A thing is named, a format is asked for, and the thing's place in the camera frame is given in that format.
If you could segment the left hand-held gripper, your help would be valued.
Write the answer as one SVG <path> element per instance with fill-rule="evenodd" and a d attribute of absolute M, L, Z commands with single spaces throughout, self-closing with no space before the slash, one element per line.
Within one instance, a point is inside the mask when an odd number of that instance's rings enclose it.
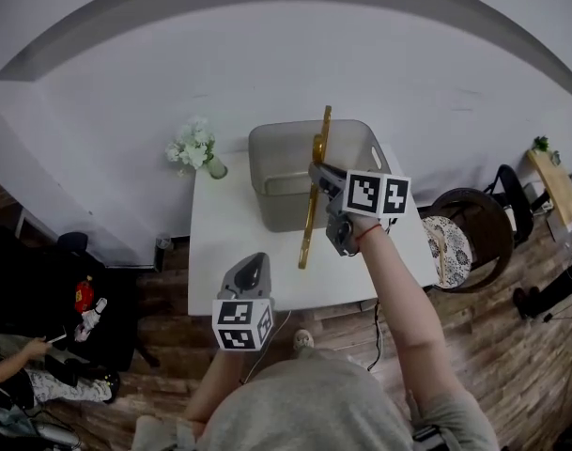
<path fill-rule="evenodd" d="M 268 262 L 266 253 L 252 253 L 233 265 L 224 280 L 260 280 Z M 273 306 L 271 281 L 262 280 L 250 289 L 224 281 L 212 303 L 212 330 L 220 349 L 262 350 L 274 326 Z"/>

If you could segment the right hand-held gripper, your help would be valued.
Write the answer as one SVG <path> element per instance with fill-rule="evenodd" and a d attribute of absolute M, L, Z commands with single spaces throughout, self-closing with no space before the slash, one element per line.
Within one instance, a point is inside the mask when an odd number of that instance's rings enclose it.
<path fill-rule="evenodd" d="M 389 230 L 407 214 L 410 178 L 345 171 L 326 163 L 311 163 L 308 173 L 312 183 L 329 198 L 326 235 L 340 256 L 352 257 L 359 251 L 352 215 L 384 220 Z"/>

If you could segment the grey plastic bin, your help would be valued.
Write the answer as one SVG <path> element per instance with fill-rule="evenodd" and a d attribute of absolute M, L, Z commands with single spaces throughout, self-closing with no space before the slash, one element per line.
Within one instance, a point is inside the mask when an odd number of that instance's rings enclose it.
<path fill-rule="evenodd" d="M 303 230 L 306 223 L 314 138 L 323 122 L 267 124 L 249 134 L 250 176 L 265 227 L 271 232 Z M 330 123 L 325 163 L 348 170 L 388 173 L 373 131 L 352 119 Z"/>

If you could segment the long golden stick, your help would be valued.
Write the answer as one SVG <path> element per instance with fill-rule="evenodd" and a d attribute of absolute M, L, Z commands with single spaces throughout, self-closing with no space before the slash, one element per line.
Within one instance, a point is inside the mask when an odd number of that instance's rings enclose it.
<path fill-rule="evenodd" d="M 332 107 L 330 105 L 326 105 L 324 110 L 321 131 L 320 133 L 317 133 L 314 136 L 313 140 L 312 163 L 322 163 L 325 158 L 327 142 L 329 138 L 330 124 L 331 124 L 331 115 L 332 115 Z M 307 265 L 315 216 L 317 211 L 317 201 L 318 201 L 318 187 L 315 183 L 312 183 L 310 188 L 306 222 L 303 231 L 301 250 L 298 262 L 298 268 L 300 270 L 304 270 Z"/>

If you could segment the person's right forearm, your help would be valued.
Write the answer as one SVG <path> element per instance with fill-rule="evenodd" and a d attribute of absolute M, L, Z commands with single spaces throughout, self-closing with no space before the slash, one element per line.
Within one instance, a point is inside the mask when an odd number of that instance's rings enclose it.
<path fill-rule="evenodd" d="M 467 397 L 450 361 L 437 312 L 381 223 L 352 219 L 354 237 L 393 337 L 406 391 L 419 410 L 438 397 Z"/>

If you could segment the person's left forearm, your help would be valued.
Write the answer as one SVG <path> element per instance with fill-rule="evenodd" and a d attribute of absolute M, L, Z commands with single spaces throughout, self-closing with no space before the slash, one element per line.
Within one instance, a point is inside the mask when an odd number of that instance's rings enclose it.
<path fill-rule="evenodd" d="M 218 350 L 185 410 L 188 421 L 206 424 L 223 401 L 240 387 L 245 353 Z"/>

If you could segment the white table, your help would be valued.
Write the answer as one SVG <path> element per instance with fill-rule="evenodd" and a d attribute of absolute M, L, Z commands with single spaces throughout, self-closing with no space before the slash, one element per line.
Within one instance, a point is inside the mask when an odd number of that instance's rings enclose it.
<path fill-rule="evenodd" d="M 196 175 L 189 252 L 188 313 L 209 316 L 240 290 L 232 273 L 247 266 L 271 279 L 277 311 L 369 300 L 376 293 L 361 257 L 338 255 L 323 229 L 313 232 L 307 266 L 298 267 L 302 233 L 273 233 L 261 219 L 245 151 L 223 156 L 228 174 Z"/>

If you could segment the white flowers in glass vase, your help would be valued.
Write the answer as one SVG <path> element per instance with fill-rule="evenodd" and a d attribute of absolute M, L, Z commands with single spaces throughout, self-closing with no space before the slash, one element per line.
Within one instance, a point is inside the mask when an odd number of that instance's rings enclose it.
<path fill-rule="evenodd" d="M 180 177 L 206 170 L 213 179 L 223 179 L 228 168 L 215 151 L 216 139 L 203 117 L 191 117 L 167 145 L 166 160 Z"/>

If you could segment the person's grey shirt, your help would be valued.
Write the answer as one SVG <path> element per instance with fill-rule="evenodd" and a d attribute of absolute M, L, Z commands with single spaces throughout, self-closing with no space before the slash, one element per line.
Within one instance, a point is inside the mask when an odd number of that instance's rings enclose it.
<path fill-rule="evenodd" d="M 140 417 L 131 451 L 425 451 L 427 428 L 449 451 L 499 451 L 471 394 L 437 397 L 405 418 L 364 368 L 305 349 L 230 395 L 200 438 L 190 425 Z"/>

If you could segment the black office chair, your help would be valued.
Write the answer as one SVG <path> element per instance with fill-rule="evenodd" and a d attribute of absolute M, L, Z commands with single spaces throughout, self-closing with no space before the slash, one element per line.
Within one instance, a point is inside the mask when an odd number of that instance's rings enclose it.
<path fill-rule="evenodd" d="M 0 334 L 53 338 L 86 361 L 126 371 L 135 353 L 152 367 L 160 362 L 138 335 L 144 315 L 133 273 L 104 266 L 87 252 L 88 237 L 70 232 L 55 244 L 28 247 L 0 226 Z M 88 284 L 107 305 L 84 342 L 74 338 L 82 317 L 75 307 L 77 288 Z"/>

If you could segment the patterned round seat cushion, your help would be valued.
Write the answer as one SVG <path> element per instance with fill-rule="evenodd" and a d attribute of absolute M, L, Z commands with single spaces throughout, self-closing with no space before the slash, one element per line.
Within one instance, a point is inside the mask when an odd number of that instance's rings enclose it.
<path fill-rule="evenodd" d="M 438 274 L 436 287 L 444 290 L 461 287 L 468 279 L 472 270 L 472 250 L 467 236 L 456 223 L 443 216 L 426 216 L 422 219 L 422 224 L 427 236 L 427 241 L 428 229 L 440 232 L 446 241 L 446 280 L 444 284 L 441 284 Z M 434 258 L 433 261 L 436 267 L 438 261 Z"/>

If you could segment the red toy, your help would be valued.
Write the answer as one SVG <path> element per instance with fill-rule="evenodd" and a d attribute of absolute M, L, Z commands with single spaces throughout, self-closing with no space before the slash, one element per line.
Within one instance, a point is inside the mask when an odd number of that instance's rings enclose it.
<path fill-rule="evenodd" d="M 88 275 L 85 280 L 79 282 L 75 288 L 75 310 L 83 314 L 91 309 L 94 300 L 93 277 Z"/>

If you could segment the brown wicker chair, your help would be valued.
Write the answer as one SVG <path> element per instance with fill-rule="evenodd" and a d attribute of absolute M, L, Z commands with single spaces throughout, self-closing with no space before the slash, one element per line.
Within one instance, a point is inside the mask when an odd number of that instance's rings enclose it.
<path fill-rule="evenodd" d="M 502 206 L 493 196 L 471 188 L 450 190 L 427 207 L 422 218 L 440 216 L 459 226 L 468 238 L 470 274 L 452 293 L 471 294 L 493 284 L 505 271 L 514 248 L 514 233 Z"/>

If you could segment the black folding chair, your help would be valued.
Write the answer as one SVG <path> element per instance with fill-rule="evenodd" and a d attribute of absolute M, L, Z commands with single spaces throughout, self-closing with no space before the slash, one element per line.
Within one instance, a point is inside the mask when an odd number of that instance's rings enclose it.
<path fill-rule="evenodd" d="M 533 214 L 550 200 L 549 192 L 545 190 L 530 203 L 515 170 L 508 164 L 498 168 L 494 181 L 486 187 L 485 193 L 490 194 L 505 210 L 512 211 L 515 247 L 529 239 L 533 231 Z"/>

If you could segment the wooden side desk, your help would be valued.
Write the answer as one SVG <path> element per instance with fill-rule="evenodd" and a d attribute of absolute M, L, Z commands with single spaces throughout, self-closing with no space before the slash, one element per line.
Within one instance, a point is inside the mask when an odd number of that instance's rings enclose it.
<path fill-rule="evenodd" d="M 547 152 L 529 149 L 526 155 L 538 173 L 545 192 L 532 203 L 532 211 L 539 210 L 551 200 L 564 226 L 572 224 L 572 180 L 559 163 L 555 165 Z"/>

